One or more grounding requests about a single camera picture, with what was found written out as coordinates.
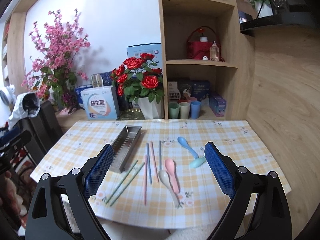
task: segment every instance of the white flower pot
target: white flower pot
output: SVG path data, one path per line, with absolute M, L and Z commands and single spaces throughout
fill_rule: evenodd
M 256 11 L 258 13 L 260 11 L 260 8 L 261 8 L 261 3 L 260 2 L 256 2 L 254 6 L 255 6 Z M 258 18 L 267 17 L 267 16 L 271 16 L 271 15 L 273 15 L 271 6 L 266 4 L 266 3 L 264 3 Z
M 156 100 L 150 103 L 148 98 L 139 98 L 138 104 L 145 119 L 162 119 L 164 117 L 163 98 L 159 104 Z

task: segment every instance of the green chopstick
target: green chopstick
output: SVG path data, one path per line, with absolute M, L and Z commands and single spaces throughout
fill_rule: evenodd
M 112 194 L 110 195 L 110 197 L 107 199 L 106 204 L 110 201 L 110 199 L 113 197 L 113 195 L 116 193 L 116 191 L 118 190 L 118 188 L 120 188 L 121 184 L 124 182 L 124 180 L 128 177 L 129 173 L 132 171 L 133 167 L 137 164 L 138 160 L 136 160 L 133 165 L 130 167 L 130 169 L 128 170 L 128 172 L 126 173 L 126 175 L 122 178 L 122 180 L 119 182 L 118 186 L 115 188 L 115 190 L 112 192 Z
M 144 166 L 144 162 L 139 166 L 139 168 L 137 169 L 137 171 L 135 172 L 135 174 L 133 174 L 133 176 L 131 177 L 131 179 L 129 180 L 129 182 L 124 186 L 124 188 L 120 191 L 119 195 L 116 197 L 116 199 L 114 201 L 111 202 L 110 206 L 112 206 L 117 199 L 120 197 L 120 195 L 124 192 L 124 190 L 129 186 L 129 184 L 133 181 L 133 179 L 137 176 L 137 174 L 139 173 L 139 171 L 142 169 L 142 167 Z

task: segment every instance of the green cup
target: green cup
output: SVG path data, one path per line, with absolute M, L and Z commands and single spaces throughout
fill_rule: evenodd
M 177 119 L 180 111 L 180 106 L 178 103 L 169 103 L 169 119 Z

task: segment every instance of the red basket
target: red basket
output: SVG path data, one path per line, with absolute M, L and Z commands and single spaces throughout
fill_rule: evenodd
M 202 42 L 202 41 L 190 41 L 193 34 L 201 28 L 208 28 L 211 30 L 217 38 L 217 46 L 219 47 L 219 61 L 224 61 L 221 58 L 221 46 L 220 46 L 220 39 L 215 31 L 210 28 L 209 26 L 201 26 L 197 28 L 195 31 L 191 33 L 187 40 L 187 58 L 189 59 L 202 59 L 204 56 L 207 56 L 210 59 L 210 47 L 212 46 L 212 42 Z

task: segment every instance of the blue cup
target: blue cup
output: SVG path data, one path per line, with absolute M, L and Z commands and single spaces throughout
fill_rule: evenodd
M 199 101 L 191 101 L 191 119 L 199 118 L 201 102 Z

